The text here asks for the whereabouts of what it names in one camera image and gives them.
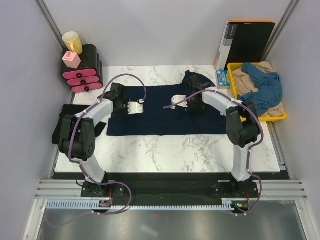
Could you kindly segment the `navy blue t shirt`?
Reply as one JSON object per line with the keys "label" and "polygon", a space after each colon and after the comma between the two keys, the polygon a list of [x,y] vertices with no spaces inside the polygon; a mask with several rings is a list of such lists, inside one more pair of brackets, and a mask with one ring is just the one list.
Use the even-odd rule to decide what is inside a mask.
{"label": "navy blue t shirt", "polygon": [[187,80],[197,76],[200,83],[211,82],[206,76],[186,71],[180,84],[164,86],[127,86],[123,96],[131,102],[146,97],[144,112],[133,115],[112,115],[108,121],[108,136],[175,136],[175,135],[225,135],[226,118],[210,105],[203,109],[187,111],[183,107],[167,109],[175,95],[190,95]]}

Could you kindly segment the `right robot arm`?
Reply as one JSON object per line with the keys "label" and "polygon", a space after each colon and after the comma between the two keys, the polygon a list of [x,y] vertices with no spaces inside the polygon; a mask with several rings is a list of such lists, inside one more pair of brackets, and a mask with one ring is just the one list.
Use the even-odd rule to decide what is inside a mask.
{"label": "right robot arm", "polygon": [[252,102],[243,103],[217,89],[213,83],[201,83],[193,75],[186,80],[191,91],[187,100],[188,111],[201,111],[206,105],[225,116],[226,134],[233,144],[233,167],[231,175],[235,181],[229,184],[229,191],[235,197],[247,191],[245,181],[250,175],[250,147],[261,133],[255,106]]}

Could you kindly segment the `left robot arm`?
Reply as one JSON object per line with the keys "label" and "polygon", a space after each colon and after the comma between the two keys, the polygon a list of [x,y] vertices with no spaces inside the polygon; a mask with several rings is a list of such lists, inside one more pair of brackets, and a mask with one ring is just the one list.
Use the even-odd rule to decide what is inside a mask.
{"label": "left robot arm", "polygon": [[96,148],[95,127],[105,117],[128,113],[129,99],[123,97],[125,86],[113,83],[110,91],[101,95],[94,104],[75,115],[65,115],[62,119],[59,151],[71,163],[79,165],[87,182],[92,183],[92,191],[99,197],[106,196],[110,185],[106,172],[94,155]]}

